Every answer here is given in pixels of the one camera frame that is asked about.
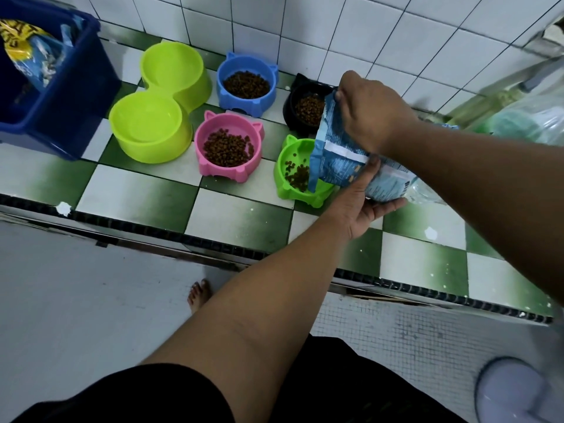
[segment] left hand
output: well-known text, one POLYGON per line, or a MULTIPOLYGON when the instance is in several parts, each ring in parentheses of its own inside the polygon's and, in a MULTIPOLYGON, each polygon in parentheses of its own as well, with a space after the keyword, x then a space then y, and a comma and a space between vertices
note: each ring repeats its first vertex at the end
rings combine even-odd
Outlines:
POLYGON ((377 156, 372 156, 356 180, 347 188, 341 190, 322 215, 322 217, 335 220, 345 227, 349 233, 349 239, 362 236, 366 233, 372 221, 407 204, 404 197, 384 204, 366 199, 364 191, 379 169, 380 159, 377 156))

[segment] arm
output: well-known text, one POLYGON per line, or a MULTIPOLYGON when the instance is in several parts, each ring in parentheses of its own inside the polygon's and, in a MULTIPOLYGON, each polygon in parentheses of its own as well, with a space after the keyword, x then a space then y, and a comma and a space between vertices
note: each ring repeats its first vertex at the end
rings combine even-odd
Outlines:
POLYGON ((392 89, 352 71, 337 99, 361 146, 420 176, 512 266, 564 303, 564 148, 421 122, 392 89))
POLYGON ((237 422, 267 421, 347 242, 404 204, 365 201, 378 165, 368 164, 304 234, 234 277, 143 363, 193 368, 222 392, 237 422))

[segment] bowl with kibble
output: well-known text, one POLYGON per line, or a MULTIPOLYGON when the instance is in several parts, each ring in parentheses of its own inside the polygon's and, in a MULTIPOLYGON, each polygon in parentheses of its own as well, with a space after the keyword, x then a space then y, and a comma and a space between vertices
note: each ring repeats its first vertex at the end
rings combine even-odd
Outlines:
POLYGON ((219 106, 260 117, 276 99, 278 66, 229 52, 217 70, 219 106))
POLYGON ((315 139, 297 139, 288 135, 282 144, 282 151, 274 165, 274 183, 281 199, 301 200, 315 208, 333 192, 334 185, 318 180, 315 192, 307 189, 310 179, 310 156, 315 139))
POLYGON ((317 133, 325 109, 325 97, 335 88, 297 74, 282 111, 284 121, 300 136, 317 133))
POLYGON ((244 183, 262 157, 264 127, 238 114, 204 113, 194 143, 200 173, 219 175, 244 183))

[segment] foot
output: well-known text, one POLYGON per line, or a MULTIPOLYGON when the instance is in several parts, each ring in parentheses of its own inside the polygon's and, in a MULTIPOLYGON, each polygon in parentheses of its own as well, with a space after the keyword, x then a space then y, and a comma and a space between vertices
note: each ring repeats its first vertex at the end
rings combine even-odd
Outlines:
POLYGON ((210 284, 206 279, 192 285, 190 293, 188 294, 188 304, 190 305, 192 314, 196 313, 208 302, 212 296, 211 294, 210 284))

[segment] pet food bowl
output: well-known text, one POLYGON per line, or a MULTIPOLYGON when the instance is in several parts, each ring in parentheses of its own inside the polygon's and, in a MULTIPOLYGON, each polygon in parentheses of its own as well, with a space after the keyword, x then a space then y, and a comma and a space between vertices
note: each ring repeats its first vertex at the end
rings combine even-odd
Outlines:
POLYGON ((309 166, 310 155, 314 150, 315 139, 297 139, 295 136, 288 135, 284 140, 282 151, 278 156, 276 165, 274 165, 274 182, 278 197, 281 199, 293 199, 306 202, 315 208, 321 207, 325 199, 327 199, 333 191, 333 184, 324 183, 318 180, 315 192, 302 192, 290 185, 286 179, 286 162, 291 161, 299 165, 309 166))
POLYGON ((203 176, 219 175, 228 177, 238 183, 244 183, 249 175, 257 169, 262 158, 262 140, 264 139, 264 127, 261 122, 250 122, 246 118, 230 113, 216 114, 211 111, 204 113, 204 122, 196 130, 194 143, 196 144, 196 156, 203 176), (230 135, 249 136, 250 144, 254 147, 254 156, 247 163, 235 167, 217 166, 204 156, 204 144, 209 136, 219 131, 229 130, 230 135))
POLYGON ((284 103, 282 111, 284 121, 292 131, 298 132, 301 136, 309 136, 317 133, 319 125, 312 125, 301 120, 296 113, 296 106, 302 98, 309 95, 317 95, 321 99, 333 92, 335 88, 328 84, 323 84, 310 80, 303 74, 297 74, 292 83, 290 94, 284 103))
POLYGON ((255 56, 236 55, 229 52, 227 59, 222 62, 217 70, 219 106, 224 110, 239 109, 253 117, 260 117, 274 103, 277 84, 277 65, 269 65, 255 56), (263 77, 270 84, 270 92, 257 99, 242 99, 230 94, 223 87, 223 82, 238 71, 250 71, 263 77))
POLYGON ((192 142, 192 126, 180 106, 155 92, 136 92, 120 99, 109 113, 121 149, 141 163, 165 163, 192 142))
POLYGON ((141 75, 148 90, 174 98, 186 113, 205 104, 212 93, 202 57, 183 43, 162 42, 147 49, 141 75))

